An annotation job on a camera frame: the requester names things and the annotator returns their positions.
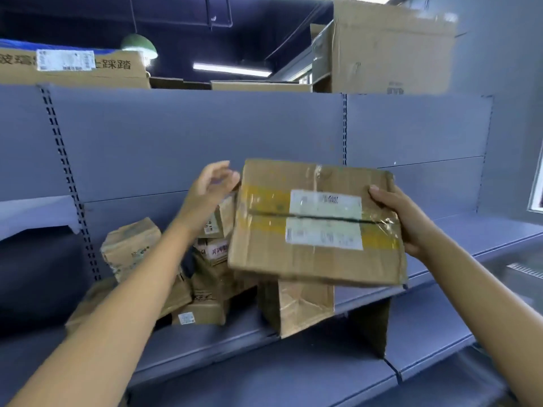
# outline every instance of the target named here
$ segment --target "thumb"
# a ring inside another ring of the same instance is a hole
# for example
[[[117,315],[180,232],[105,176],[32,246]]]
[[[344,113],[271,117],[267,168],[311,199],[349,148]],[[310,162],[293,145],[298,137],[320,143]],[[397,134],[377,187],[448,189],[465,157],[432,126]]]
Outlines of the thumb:
[[[224,177],[219,184],[209,186],[208,192],[211,198],[220,202],[228,193],[234,190],[234,187],[240,182],[240,173],[233,171],[227,177]]]
[[[370,186],[369,193],[375,201],[383,203],[396,212],[401,205],[401,200],[396,193],[382,190],[376,185]]]

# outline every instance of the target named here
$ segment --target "lamp cord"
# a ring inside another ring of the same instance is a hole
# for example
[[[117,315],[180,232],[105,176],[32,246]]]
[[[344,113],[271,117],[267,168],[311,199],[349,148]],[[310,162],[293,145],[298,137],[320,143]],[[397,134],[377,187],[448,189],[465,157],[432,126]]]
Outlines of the lamp cord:
[[[134,5],[132,3],[132,0],[130,0],[130,10],[132,12],[132,21],[134,23],[134,33],[137,34],[136,16],[134,15]]]

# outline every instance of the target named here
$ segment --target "person's left hand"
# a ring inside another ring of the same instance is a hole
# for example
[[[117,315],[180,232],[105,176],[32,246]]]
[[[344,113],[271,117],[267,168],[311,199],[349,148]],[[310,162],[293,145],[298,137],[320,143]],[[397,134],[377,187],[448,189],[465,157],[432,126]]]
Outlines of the person's left hand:
[[[229,161],[208,164],[192,184],[175,218],[195,239],[217,205],[240,181],[240,173],[228,167]]]

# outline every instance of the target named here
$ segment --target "gray wall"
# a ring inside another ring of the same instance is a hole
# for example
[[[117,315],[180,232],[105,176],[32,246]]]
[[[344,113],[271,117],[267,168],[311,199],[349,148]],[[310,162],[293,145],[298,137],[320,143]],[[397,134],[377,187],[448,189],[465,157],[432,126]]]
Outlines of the gray wall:
[[[543,222],[526,212],[543,131],[543,0],[429,0],[428,10],[459,16],[450,92],[494,96],[479,212]]]

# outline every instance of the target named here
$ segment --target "forearm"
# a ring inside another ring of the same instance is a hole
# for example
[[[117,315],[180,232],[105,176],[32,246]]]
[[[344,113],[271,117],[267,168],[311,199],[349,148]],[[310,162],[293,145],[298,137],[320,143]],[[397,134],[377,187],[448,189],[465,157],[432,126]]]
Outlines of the forearm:
[[[116,406],[190,241],[174,221],[134,273],[53,352],[9,406]]]
[[[543,318],[438,232],[424,259],[467,326],[527,405],[543,405]]]

